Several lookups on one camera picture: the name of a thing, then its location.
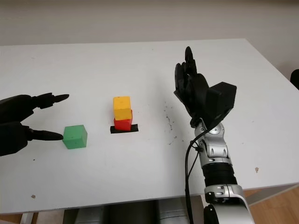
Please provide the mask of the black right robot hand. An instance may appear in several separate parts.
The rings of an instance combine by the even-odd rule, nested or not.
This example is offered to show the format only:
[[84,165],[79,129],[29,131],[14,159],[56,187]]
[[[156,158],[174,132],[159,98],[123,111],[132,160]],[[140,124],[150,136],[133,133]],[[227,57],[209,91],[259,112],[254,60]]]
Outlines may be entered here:
[[185,49],[185,61],[177,63],[175,67],[174,94],[191,116],[190,125],[192,128],[196,128],[200,119],[204,117],[207,89],[207,81],[202,74],[197,72],[192,50],[188,46]]

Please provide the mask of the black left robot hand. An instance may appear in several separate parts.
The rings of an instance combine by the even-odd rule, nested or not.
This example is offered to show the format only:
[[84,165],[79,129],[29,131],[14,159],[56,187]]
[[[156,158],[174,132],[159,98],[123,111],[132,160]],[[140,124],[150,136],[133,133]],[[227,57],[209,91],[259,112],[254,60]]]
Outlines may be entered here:
[[66,100],[68,94],[53,95],[46,93],[39,96],[17,95],[0,101],[0,155],[19,152],[29,141],[62,140],[63,135],[50,131],[33,130],[21,124],[34,113],[34,109],[45,109],[55,103]]

